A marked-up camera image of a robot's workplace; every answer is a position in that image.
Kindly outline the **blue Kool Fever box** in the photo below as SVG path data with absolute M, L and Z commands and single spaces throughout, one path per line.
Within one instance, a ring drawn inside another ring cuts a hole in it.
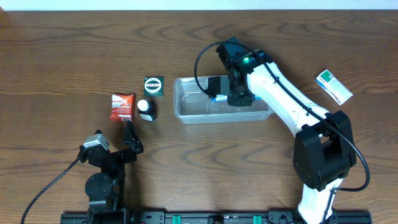
M 261 97 L 259 97 L 258 95 L 254 95 L 254 100 L 260 100 Z M 215 103 L 215 102 L 219 102 L 219 101 L 227 101 L 228 100 L 228 96 L 227 95 L 217 95 L 215 98 L 210 98 L 211 102 Z

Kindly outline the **white green Panadol pack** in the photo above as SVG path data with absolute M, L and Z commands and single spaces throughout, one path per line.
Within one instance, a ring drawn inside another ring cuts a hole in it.
M 322 71 L 315 82 L 339 105 L 345 103 L 353 95 L 329 70 Z

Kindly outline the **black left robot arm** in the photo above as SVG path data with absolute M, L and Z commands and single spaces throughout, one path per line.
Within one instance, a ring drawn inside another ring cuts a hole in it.
M 100 130 L 87 137 L 80 146 L 78 159 L 100 171 L 88 178 L 85 192 L 89 198 L 88 223 L 129 223 L 131 216 L 124 207 L 125 165 L 137 160 L 144 146 L 134 131 L 132 121 L 126 123 L 123 144 L 126 149 L 111 152 L 109 142 Z

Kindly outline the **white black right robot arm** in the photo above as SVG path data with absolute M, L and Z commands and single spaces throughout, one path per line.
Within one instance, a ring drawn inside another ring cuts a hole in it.
M 264 100 L 295 138 L 294 169 L 303 182 L 298 220 L 328 223 L 340 184 L 356 165 L 351 121 L 338 111 L 330 113 L 301 93 L 262 50 L 253 50 L 231 38 L 217 43 L 216 53 L 228 72 L 206 89 L 208 96 L 224 95 L 230 106 L 252 106 Z

